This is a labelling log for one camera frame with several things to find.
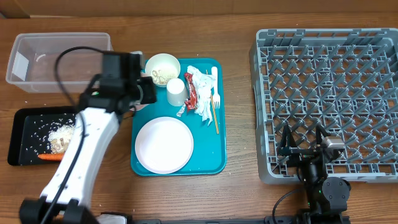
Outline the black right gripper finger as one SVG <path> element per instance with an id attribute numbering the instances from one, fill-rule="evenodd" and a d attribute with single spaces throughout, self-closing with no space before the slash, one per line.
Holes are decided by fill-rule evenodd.
<path id="1" fill-rule="evenodd" d="M 292 135 L 292 132 L 291 132 L 288 124 L 286 124 L 284 126 L 284 129 L 282 132 L 282 140 L 279 144 L 279 147 L 281 149 L 294 147 L 294 137 Z"/>
<path id="2" fill-rule="evenodd" d="M 330 136 L 320 124 L 315 127 L 315 136 L 316 136 L 316 145 L 317 146 L 326 146 L 326 141 Z"/>

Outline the white bowl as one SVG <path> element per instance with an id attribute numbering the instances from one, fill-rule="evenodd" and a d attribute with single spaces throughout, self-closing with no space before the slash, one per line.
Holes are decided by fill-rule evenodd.
<path id="1" fill-rule="evenodd" d="M 156 54 L 145 65 L 145 74 L 150 75 L 159 87 L 166 87 L 167 83 L 180 75 L 180 62 L 170 54 Z"/>

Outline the red snack wrapper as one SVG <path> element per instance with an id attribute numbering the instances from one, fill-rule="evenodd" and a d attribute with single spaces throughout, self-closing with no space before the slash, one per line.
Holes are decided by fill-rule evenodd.
<path id="1" fill-rule="evenodd" d="M 196 110 L 198 104 L 198 96 L 195 86 L 193 84 L 193 75 L 191 73 L 186 72 L 184 74 L 184 78 L 186 81 L 186 87 L 188 91 L 187 99 L 184 101 L 183 105 L 177 112 L 177 116 L 181 117 L 185 111 Z"/>

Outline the orange carrot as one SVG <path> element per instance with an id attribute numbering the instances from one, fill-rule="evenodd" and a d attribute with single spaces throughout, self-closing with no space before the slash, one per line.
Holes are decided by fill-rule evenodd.
<path id="1" fill-rule="evenodd" d="M 38 158 L 45 161 L 61 161 L 64 157 L 64 153 L 57 154 L 39 154 Z"/>

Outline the pink small bowl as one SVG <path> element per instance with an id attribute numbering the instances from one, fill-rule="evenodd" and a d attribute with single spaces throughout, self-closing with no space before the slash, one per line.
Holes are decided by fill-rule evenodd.
<path id="1" fill-rule="evenodd" d="M 140 55 L 140 61 L 141 61 L 140 64 L 141 64 L 141 68 L 142 68 L 141 77 L 149 77 L 149 75 L 145 73 L 146 60 L 145 60 L 145 56 L 144 56 L 143 52 L 142 51 L 133 51 L 131 53 Z M 136 105 L 136 110 L 140 111 L 143 108 L 145 108 L 146 106 L 147 106 L 147 104 L 142 104 L 142 103 L 138 104 L 138 105 Z"/>

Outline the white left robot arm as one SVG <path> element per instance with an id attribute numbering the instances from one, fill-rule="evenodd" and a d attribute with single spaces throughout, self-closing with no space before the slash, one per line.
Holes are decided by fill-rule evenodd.
<path id="1" fill-rule="evenodd" d="M 21 223 L 97 223 L 90 212 L 93 187 L 105 152 L 124 114 L 155 103 L 155 84 L 142 73 L 141 51 L 101 51 L 101 73 L 93 76 L 79 101 L 68 149 L 37 200 L 25 199 Z"/>

